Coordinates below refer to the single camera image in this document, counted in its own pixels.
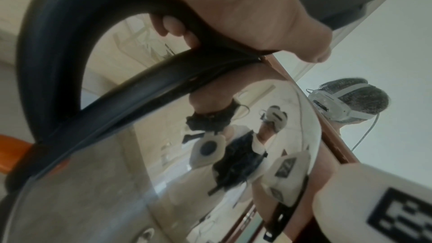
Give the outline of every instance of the white vr headset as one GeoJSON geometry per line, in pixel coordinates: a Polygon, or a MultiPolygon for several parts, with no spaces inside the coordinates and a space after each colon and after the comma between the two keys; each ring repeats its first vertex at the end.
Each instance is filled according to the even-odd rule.
{"type": "Polygon", "coordinates": [[[321,114],[331,121],[342,122],[349,118],[369,120],[376,115],[352,110],[349,105],[339,100],[343,95],[367,86],[370,85],[352,85],[334,94],[330,94],[323,90],[314,90],[309,94],[308,99],[314,103],[321,114]]]}
{"type": "Polygon", "coordinates": [[[261,119],[265,122],[272,122],[276,133],[280,132],[288,122],[287,114],[280,110],[278,106],[269,107],[261,119]]]}

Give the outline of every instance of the white wall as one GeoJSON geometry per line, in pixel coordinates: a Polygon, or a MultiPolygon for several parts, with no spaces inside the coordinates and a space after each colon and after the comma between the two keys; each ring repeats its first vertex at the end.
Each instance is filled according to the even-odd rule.
{"type": "MultiPolygon", "coordinates": [[[[298,85],[363,77],[391,97],[389,109],[356,148],[364,163],[432,187],[432,2],[387,0],[298,85]]],[[[372,121],[342,128],[349,147],[372,121]]]]}

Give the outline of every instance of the ceiling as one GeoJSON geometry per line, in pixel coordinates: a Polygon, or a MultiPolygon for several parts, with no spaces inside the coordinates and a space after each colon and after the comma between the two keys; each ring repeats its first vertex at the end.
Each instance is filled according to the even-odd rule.
{"type": "MultiPolygon", "coordinates": [[[[377,0],[375,6],[383,1],[377,0]]],[[[16,37],[29,2],[30,0],[0,0],[0,59],[3,61],[14,63],[16,37]]],[[[335,33],[332,46],[354,27],[350,25],[335,33]]],[[[138,15],[120,22],[101,38],[87,68],[93,75],[120,84],[147,67],[186,49],[188,47],[179,38],[158,37],[148,18],[138,15]]],[[[311,67],[289,53],[277,53],[275,56],[295,80],[311,67]]]]}

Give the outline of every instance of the white cable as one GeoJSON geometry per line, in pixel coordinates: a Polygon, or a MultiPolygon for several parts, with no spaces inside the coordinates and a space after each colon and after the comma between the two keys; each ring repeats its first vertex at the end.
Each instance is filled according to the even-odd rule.
{"type": "Polygon", "coordinates": [[[369,132],[373,129],[373,127],[377,124],[378,122],[378,118],[379,118],[379,113],[378,115],[375,117],[375,121],[373,122],[373,124],[370,126],[370,128],[366,131],[366,133],[363,135],[363,137],[361,137],[361,139],[359,140],[359,142],[354,145],[354,147],[351,149],[351,151],[354,151],[355,148],[357,148],[357,146],[359,146],[359,144],[361,143],[361,141],[363,141],[366,136],[369,134],[369,132]]]}

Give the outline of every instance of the headset strap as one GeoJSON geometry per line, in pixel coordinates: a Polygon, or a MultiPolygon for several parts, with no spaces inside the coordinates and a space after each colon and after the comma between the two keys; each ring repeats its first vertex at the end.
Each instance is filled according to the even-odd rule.
{"type": "Polygon", "coordinates": [[[352,86],[346,87],[343,90],[340,90],[340,91],[338,91],[336,93],[333,93],[332,95],[333,95],[333,97],[339,98],[339,97],[342,97],[345,94],[348,94],[348,93],[353,92],[353,91],[355,91],[357,89],[360,89],[360,88],[363,88],[363,87],[367,87],[367,86],[371,86],[371,85],[369,85],[369,84],[356,84],[356,85],[352,85],[352,86]]]}

